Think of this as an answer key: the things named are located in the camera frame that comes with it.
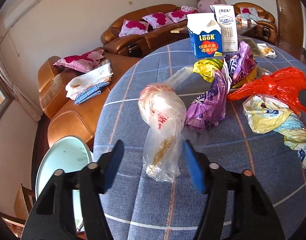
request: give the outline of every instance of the leather sofa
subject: leather sofa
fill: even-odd
[[[81,75],[81,72],[53,66],[60,59],[58,56],[50,57],[39,69],[40,104],[43,112],[51,119],[48,127],[50,147],[64,136],[76,135],[82,138],[90,149],[93,149],[96,125],[106,98],[123,74],[140,60],[140,58],[107,52],[103,56],[105,58],[102,60],[111,61],[112,81],[100,95],[80,105],[75,105],[73,100],[66,97],[65,86],[72,78]]]
[[[240,14],[240,8],[255,8],[258,12],[258,16],[260,18],[264,18],[270,20],[270,22],[266,21],[258,21],[256,37],[260,40],[266,41],[270,44],[274,44],[277,40],[277,26],[275,24],[275,17],[264,8],[248,2],[239,2],[234,4],[235,16]]]
[[[170,31],[187,25],[187,20],[166,25],[155,30],[153,30],[152,26],[150,25],[149,32],[144,35],[128,35],[121,38],[118,36],[124,19],[144,21],[142,17],[146,15],[158,12],[167,13],[179,9],[179,7],[173,4],[160,4],[133,11],[119,17],[101,36],[101,41],[104,44],[104,50],[112,54],[130,56],[128,46],[135,45],[141,50],[140,57],[144,57],[164,45],[182,39],[182,37],[177,37]]]

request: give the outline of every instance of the blue plaid cloth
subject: blue plaid cloth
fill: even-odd
[[[101,82],[88,88],[87,90],[84,90],[82,93],[77,95],[74,104],[78,105],[84,103],[85,101],[88,101],[89,99],[95,97],[96,95],[101,94],[102,88],[107,86],[109,83],[110,82]]]
[[[256,58],[259,66],[271,72],[294,66],[306,74],[306,66],[301,62],[279,48],[274,49],[277,58]],[[137,104],[147,84],[162,82],[197,60],[189,39],[164,46],[126,72],[106,100],[93,151],[96,161],[102,153],[110,151],[118,139],[125,144],[113,186],[101,195],[115,240],[191,240],[194,237],[207,195],[200,195],[194,188],[182,157],[178,161],[181,175],[174,183],[156,182],[146,175],[142,152],[149,126],[142,120]],[[197,95],[208,88],[209,83],[193,73],[176,93],[189,107]],[[193,146],[228,171],[253,170],[289,238],[306,216],[306,170],[301,168],[297,152],[283,144],[281,134],[252,132],[243,114],[243,101],[227,101],[225,120],[205,132],[203,143]],[[306,125],[306,114],[302,114],[301,120]],[[231,229],[232,209],[233,192],[229,192],[223,238]]]

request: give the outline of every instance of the purple plastic bag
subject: purple plastic bag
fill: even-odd
[[[186,112],[185,124],[196,131],[218,126],[225,118],[227,82],[219,70],[214,70],[209,91],[198,96]]]
[[[251,47],[244,41],[240,42],[239,50],[234,55],[226,55],[224,61],[232,78],[232,86],[248,76],[256,67]]]

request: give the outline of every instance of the door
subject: door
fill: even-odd
[[[300,0],[276,0],[280,43],[303,47],[304,24]]]

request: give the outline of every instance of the air conditioner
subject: air conditioner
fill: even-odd
[[[4,26],[10,29],[24,14],[38,3],[38,0],[25,0],[4,20]]]

